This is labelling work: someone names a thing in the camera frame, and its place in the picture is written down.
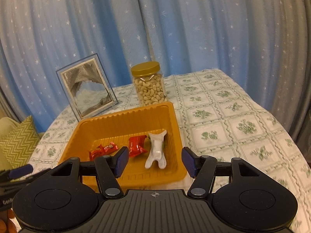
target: glass jar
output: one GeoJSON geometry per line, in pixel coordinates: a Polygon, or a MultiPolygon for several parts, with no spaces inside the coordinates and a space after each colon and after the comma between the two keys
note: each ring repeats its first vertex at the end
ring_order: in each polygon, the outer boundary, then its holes
{"type": "Polygon", "coordinates": [[[131,73],[140,106],[167,101],[159,62],[149,61],[135,65],[131,68],[131,73]]]}

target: cashew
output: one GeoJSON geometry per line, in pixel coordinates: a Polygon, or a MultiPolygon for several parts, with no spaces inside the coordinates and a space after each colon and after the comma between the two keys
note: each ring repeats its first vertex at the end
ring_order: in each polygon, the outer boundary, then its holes
{"type": "Polygon", "coordinates": [[[150,82],[142,82],[142,85],[144,86],[144,87],[149,87],[150,86],[150,82]]]}
{"type": "Polygon", "coordinates": [[[148,106],[167,100],[163,93],[164,85],[162,83],[161,74],[154,74],[144,78],[133,78],[133,84],[141,106],[148,106]]]}

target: zigzag pattern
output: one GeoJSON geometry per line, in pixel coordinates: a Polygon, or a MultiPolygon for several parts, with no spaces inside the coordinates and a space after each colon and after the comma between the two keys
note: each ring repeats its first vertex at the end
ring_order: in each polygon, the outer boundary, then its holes
{"type": "Polygon", "coordinates": [[[32,117],[29,116],[20,126],[2,138],[0,149],[11,166],[17,168],[28,163],[39,140],[32,117]]]}

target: metal screw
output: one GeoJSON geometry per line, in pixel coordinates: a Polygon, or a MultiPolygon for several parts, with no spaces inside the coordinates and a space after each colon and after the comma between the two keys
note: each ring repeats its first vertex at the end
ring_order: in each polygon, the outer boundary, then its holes
{"type": "Polygon", "coordinates": [[[191,189],[190,193],[193,195],[200,196],[200,195],[205,194],[205,190],[203,188],[197,187],[197,188],[191,189]]]}
{"type": "Polygon", "coordinates": [[[106,194],[111,195],[111,196],[118,195],[118,194],[120,194],[120,192],[121,191],[115,187],[108,188],[105,191],[106,194]]]}

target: crosshair symbol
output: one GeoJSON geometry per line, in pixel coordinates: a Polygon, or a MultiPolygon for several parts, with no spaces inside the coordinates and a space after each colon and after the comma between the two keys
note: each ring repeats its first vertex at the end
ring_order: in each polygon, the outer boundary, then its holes
{"type": "Polygon", "coordinates": [[[159,194],[159,193],[157,193],[157,192],[153,192],[153,193],[150,194],[150,195],[152,195],[153,197],[158,197],[158,196],[161,195],[161,194],[159,194]]]}

